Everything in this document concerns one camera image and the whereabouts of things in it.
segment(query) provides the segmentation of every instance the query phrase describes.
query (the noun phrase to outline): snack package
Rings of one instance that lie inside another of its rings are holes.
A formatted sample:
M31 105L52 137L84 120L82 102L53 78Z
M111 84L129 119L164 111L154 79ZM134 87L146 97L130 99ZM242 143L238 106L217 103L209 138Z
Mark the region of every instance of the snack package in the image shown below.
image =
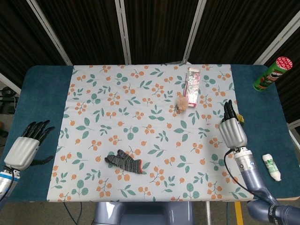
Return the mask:
M253 83L255 90L263 91L285 72L293 67L292 61L287 57L279 57L276 61Z
M187 98L188 106L195 107L197 105L198 90L200 84L200 70L189 68L186 76L186 86L183 96Z

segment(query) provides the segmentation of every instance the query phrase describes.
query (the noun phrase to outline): white tube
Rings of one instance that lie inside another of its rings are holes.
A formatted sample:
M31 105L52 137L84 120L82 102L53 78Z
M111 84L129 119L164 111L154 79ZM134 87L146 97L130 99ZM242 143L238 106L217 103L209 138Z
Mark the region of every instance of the white tube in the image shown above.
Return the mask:
M281 181L281 174L273 160L272 155L270 154L266 154L262 156L263 162L266 165L266 167L268 168L268 171L271 175L271 177L276 180L276 181Z

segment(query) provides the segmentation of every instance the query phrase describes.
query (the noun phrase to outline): white pole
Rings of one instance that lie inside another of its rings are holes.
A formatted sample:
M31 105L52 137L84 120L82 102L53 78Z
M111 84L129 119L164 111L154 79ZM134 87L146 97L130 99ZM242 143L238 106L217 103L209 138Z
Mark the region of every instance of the white pole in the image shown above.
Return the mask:
M61 55L62 59L65 61L66 65L72 66L73 64L70 58L68 57L65 49L63 48L61 42L57 38L53 28L51 27L50 23L48 22L47 18L45 17L44 13L42 12L36 0L27 0L27 3L32 9L33 13L36 15L41 25L43 26L49 38L52 40L54 46L56 47L57 51Z
M297 141L297 138L294 136L294 134L292 133L292 130L289 130L289 133L290 133L290 136L291 136L291 139L295 145L295 147L297 148L297 150L300 152L300 144L299 142Z
M265 64L269 58L287 41L287 39L300 27L300 11L283 28L272 43L266 48L254 64Z
M124 27L123 27L122 10L121 10L121 7L120 7L120 0L115 0L114 2L115 2L115 5L116 5L118 24L119 24L119 30L120 30L120 36L121 36L121 42L122 42L122 48L123 48L123 54L124 54L124 60L125 60L125 64L128 65L129 60L128 60L126 42L125 42L125 33L124 33Z
M300 119L295 120L295 121L292 122L292 123L288 123L288 124L287 124L287 127L289 128L289 130L291 130L291 129L293 129L293 128L296 128L296 127L300 127Z
M123 21L123 28L124 28L124 33L125 33L124 38L125 38L125 43L126 43L128 63L131 64L131 55L130 55L130 47L129 47L129 38L128 38L128 30L127 30L127 21L126 21L124 0L120 0L120 2L121 2L122 21Z
M205 4L206 4L206 0L199 0L198 1L198 5L196 8L196 12L195 12L195 16L194 16L194 20L192 23L192 27L191 27L191 31L189 33L188 36L188 40L187 40L187 46L186 49L184 51L183 54L183 59L182 59L182 64L186 64L189 58L189 54L191 53L192 47L193 47L193 43L196 37L196 33L198 31L199 28L199 24L202 18L202 14L205 8Z
M7 85L8 87L10 87L15 92L17 92L18 94L21 93L21 89L14 83L12 83L9 79L7 79L2 73L0 73L0 81L5 85Z
M205 202L206 206L206 219L207 219L207 225L211 225L211 216L210 216L210 202Z

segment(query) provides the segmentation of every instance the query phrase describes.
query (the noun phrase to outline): robot finger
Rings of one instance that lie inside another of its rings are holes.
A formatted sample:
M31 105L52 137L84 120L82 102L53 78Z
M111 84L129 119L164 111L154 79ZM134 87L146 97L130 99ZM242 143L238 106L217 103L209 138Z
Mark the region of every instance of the robot finger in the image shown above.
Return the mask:
M225 102L224 104L224 121L230 119L228 114L228 102Z
M35 132L37 131L37 129L43 124L43 122L38 122L36 123L29 131L29 134L27 137L29 138L33 138L33 135L35 134Z
M55 127L49 127L39 136L39 138L38 138L39 145L41 145L41 143L44 141L44 139L47 137L47 135L54 129L55 129Z
M36 124L35 121L32 122L31 124L29 124L29 125L25 128L25 130L24 130L23 134L21 135L21 137L27 137L27 136L28 136L28 133L29 133L29 131L30 131L30 129L31 129L32 126L34 126L35 124Z
M230 118L237 118L235 111L233 109L233 102L231 101L231 99L228 101L228 114Z
M53 158L54 158L53 156L49 156L49 157L47 157L45 159L42 159L42 160L34 159L34 160L32 160L30 165L43 165L43 164L46 164L46 163L50 162L51 159L53 159Z
M46 125L50 122L50 120L46 120L45 122L43 122L35 131L35 133L33 134L33 139L38 139L38 137L41 135L41 133L43 132L44 128L46 127Z

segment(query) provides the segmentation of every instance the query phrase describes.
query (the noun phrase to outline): gray knit glove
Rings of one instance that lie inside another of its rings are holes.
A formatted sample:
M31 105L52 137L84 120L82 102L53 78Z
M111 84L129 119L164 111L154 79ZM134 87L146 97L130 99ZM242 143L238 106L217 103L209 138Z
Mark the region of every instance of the gray knit glove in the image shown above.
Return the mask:
M142 174L143 172L142 161L140 159L134 160L121 149L118 150L118 154L116 156L108 155L106 158L104 158L104 160L107 163L111 163L129 172L137 174Z

